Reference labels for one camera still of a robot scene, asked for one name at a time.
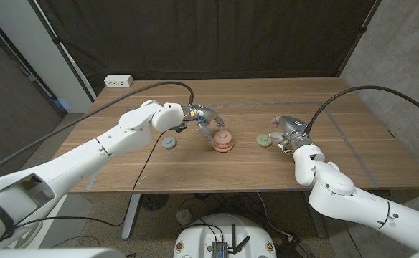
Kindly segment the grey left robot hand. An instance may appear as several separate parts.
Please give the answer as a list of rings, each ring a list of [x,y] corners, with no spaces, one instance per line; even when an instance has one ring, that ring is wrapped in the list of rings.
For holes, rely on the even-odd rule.
[[[188,104],[182,106],[182,111],[184,116],[182,123],[176,129],[177,132],[186,129],[189,122],[197,122],[197,132],[201,133],[209,142],[212,142],[212,133],[208,128],[211,121],[215,121],[219,128],[225,126],[223,119],[209,107]]]

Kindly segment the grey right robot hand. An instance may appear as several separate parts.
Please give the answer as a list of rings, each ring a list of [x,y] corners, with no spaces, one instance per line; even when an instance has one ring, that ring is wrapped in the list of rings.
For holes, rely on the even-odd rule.
[[[293,118],[291,116],[276,116],[272,120],[272,124],[281,129],[280,132],[268,134],[273,142],[283,145],[289,143],[294,151],[302,146],[312,144],[310,137],[305,134],[305,122],[298,118]]]

